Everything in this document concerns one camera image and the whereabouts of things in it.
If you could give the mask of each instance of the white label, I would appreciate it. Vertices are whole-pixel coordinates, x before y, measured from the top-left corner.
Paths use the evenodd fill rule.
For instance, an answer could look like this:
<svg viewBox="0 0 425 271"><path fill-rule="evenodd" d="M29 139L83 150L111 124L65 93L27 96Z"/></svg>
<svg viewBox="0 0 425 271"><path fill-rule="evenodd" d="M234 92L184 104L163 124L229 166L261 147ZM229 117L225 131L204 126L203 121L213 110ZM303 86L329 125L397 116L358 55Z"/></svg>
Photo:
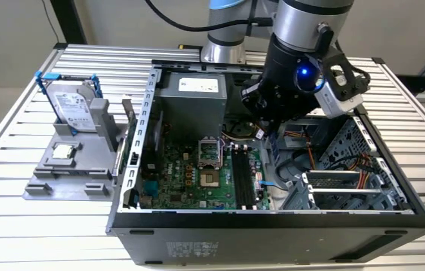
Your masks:
<svg viewBox="0 0 425 271"><path fill-rule="evenodd" d="M85 98L77 93L53 93L67 124L77 131L95 132L95 123Z"/></svg>
<svg viewBox="0 0 425 271"><path fill-rule="evenodd" d="M179 80L179 91L218 93L218 79L182 78Z"/></svg>
<svg viewBox="0 0 425 271"><path fill-rule="evenodd" d="M258 129L257 138L258 138L258 139L262 139L262 138L263 138L263 135L265 135L263 129Z"/></svg>
<svg viewBox="0 0 425 271"><path fill-rule="evenodd" d="M215 257L219 242L166 242L170 257Z"/></svg>

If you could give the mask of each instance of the robotic arm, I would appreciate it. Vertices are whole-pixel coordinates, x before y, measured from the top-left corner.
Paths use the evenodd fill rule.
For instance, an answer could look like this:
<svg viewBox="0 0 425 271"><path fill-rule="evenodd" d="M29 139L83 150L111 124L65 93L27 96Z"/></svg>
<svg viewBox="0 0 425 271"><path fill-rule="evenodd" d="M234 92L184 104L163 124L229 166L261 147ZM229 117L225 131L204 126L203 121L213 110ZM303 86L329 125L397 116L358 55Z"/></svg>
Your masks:
<svg viewBox="0 0 425 271"><path fill-rule="evenodd" d="M210 26L184 29L207 29L202 61L215 63L245 64L245 36L270 35L263 73L241 92L243 105L267 122L267 134L318 107L328 117L337 117L362 103L369 74L333 46L353 1L211 0Z"/></svg>

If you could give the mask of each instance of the aluminum extrusion table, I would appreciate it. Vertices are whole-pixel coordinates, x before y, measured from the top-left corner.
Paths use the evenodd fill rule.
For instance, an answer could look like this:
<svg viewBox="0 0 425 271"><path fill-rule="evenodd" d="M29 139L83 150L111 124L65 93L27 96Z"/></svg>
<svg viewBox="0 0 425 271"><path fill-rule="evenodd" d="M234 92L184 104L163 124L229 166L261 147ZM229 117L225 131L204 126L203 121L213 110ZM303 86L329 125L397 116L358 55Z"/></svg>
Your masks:
<svg viewBox="0 0 425 271"><path fill-rule="evenodd" d="M110 113L126 122L122 96L139 112L151 59L198 61L198 50L68 45L48 56L40 70L73 76L97 74ZM265 53L247 54L262 65ZM372 74L364 106L389 150L425 203L425 109L389 67L370 58L350 58ZM25 201L23 188L55 132L55 114L33 82L0 123L0 270L131 270L119 239L107 237L110 202ZM178 266L160 266L182 269ZM233 266L188 266L219 270ZM365 264L234 266L234 269L425 270L425 236Z"/></svg>

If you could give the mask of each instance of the blue tab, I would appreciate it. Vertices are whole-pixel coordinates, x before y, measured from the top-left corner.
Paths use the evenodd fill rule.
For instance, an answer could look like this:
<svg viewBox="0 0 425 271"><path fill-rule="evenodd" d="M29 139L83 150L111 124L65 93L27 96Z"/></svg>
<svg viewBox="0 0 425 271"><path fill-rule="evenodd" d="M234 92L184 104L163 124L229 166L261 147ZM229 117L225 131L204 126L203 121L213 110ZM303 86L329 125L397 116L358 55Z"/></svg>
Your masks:
<svg viewBox="0 0 425 271"><path fill-rule="evenodd" d="M47 88L45 88L44 83L43 83L43 81L41 81L41 79L43 79L43 78L41 78L41 74L43 74L41 71L37 71L37 72L35 73L35 76L36 76L35 81L37 82L37 85L39 85L39 87L40 87L41 93L47 96L47 100L48 100L49 104L52 104L52 101L51 101L49 96L48 96L48 93L47 93ZM59 75L59 77L60 77L60 74L59 74L59 73L47 73L45 77L47 77L48 75ZM56 117L57 117L56 122L57 122L57 123L61 123L61 120L60 120L60 117L59 117L59 113L56 112L55 106L52 106L52 109L53 109L55 115L56 115Z"/></svg>
<svg viewBox="0 0 425 271"><path fill-rule="evenodd" d="M221 10L223 8L233 7L245 2L245 0L210 0L210 9Z"/></svg>
<svg viewBox="0 0 425 271"><path fill-rule="evenodd" d="M61 75L59 73L49 72L45 74L44 79L45 80L59 80L60 76Z"/></svg>
<svg viewBox="0 0 425 271"><path fill-rule="evenodd" d="M100 80L96 74L92 75L91 80L93 82L93 86L95 86L95 96L97 98L104 98L104 95L101 93L101 88L100 88Z"/></svg>
<svg viewBox="0 0 425 271"><path fill-rule="evenodd" d="M258 181L261 185L267 185L267 186L277 186L275 182L267 182L267 181Z"/></svg>

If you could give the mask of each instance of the motherboard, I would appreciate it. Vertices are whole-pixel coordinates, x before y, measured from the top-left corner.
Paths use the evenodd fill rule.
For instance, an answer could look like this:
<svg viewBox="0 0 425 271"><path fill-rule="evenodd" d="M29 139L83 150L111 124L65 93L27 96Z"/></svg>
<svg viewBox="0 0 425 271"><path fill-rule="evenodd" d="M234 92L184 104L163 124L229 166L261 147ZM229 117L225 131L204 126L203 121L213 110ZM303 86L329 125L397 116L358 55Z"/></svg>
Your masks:
<svg viewBox="0 0 425 271"><path fill-rule="evenodd" d="M267 192L258 184L265 176L258 149L238 152L234 145L207 140L198 145L166 142L162 174L144 181L142 208L241 209L247 197L251 209L269 209ZM218 157L221 163L208 162Z"/></svg>

